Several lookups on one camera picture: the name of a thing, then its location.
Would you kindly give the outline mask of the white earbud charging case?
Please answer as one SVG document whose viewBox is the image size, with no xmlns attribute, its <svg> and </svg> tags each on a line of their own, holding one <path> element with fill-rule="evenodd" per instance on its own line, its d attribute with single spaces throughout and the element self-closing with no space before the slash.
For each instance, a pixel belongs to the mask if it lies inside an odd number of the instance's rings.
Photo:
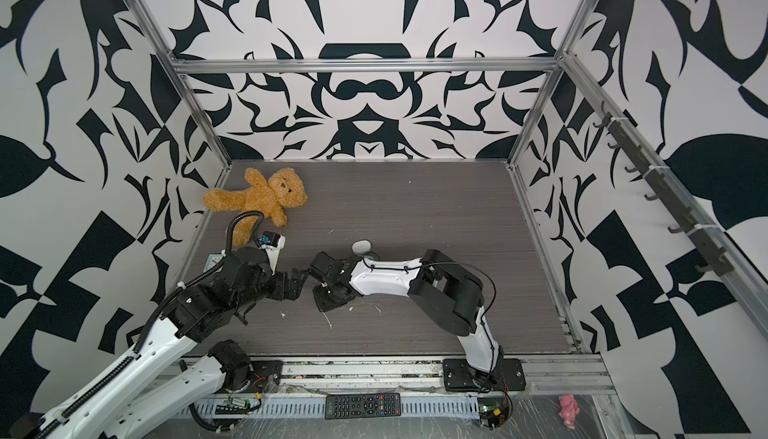
<svg viewBox="0 0 768 439">
<path fill-rule="evenodd" d="M 365 256 L 372 250 L 372 243 L 369 240 L 355 241 L 351 246 L 352 252 L 358 256 Z"/>
</svg>

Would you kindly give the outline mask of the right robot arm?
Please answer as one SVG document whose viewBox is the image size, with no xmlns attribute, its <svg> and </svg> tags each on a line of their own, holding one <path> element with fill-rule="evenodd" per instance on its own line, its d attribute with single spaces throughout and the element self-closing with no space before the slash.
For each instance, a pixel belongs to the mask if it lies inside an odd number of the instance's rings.
<svg viewBox="0 0 768 439">
<path fill-rule="evenodd" d="M 313 295 L 322 312 L 358 297 L 407 297 L 458 338 L 468 366 L 479 375 L 493 374 L 503 357 L 487 321 L 483 282 L 438 250 L 408 261 L 381 261 L 370 254 L 342 260 L 320 252 L 307 274 L 318 281 Z"/>
</svg>

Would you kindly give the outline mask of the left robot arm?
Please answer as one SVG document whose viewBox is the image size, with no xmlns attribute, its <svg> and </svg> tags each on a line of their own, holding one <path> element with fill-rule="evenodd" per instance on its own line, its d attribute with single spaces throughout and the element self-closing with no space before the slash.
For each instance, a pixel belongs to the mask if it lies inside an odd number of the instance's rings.
<svg viewBox="0 0 768 439">
<path fill-rule="evenodd" d="M 306 275 L 274 270 L 276 249 L 228 251 L 198 277 L 180 283 L 145 323 L 136 343 L 72 397 L 44 414 L 26 413 L 14 438 L 134 438 L 184 406 L 220 389 L 249 385 L 251 359 L 233 340 L 215 344 L 190 369 L 161 386 L 150 383 L 231 319 L 259 301 L 295 300 Z"/>
</svg>

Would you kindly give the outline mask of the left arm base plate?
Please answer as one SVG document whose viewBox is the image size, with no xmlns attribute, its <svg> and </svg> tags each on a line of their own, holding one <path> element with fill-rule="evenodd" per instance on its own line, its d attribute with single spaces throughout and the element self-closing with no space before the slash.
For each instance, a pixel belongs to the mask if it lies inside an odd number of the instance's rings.
<svg viewBox="0 0 768 439">
<path fill-rule="evenodd" d="M 251 362 L 244 393 L 272 393 L 281 384 L 283 362 L 281 360 L 255 360 Z"/>
</svg>

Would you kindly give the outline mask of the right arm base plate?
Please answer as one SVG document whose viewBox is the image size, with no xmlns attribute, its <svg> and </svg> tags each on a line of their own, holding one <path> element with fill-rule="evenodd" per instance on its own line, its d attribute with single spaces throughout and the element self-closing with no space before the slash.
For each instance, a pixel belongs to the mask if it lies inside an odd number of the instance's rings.
<svg viewBox="0 0 768 439">
<path fill-rule="evenodd" d="M 502 358 L 491 373 L 470 367 L 465 359 L 444 359 L 442 377 L 449 392 L 520 392 L 527 386 L 522 363 L 515 358 Z"/>
</svg>

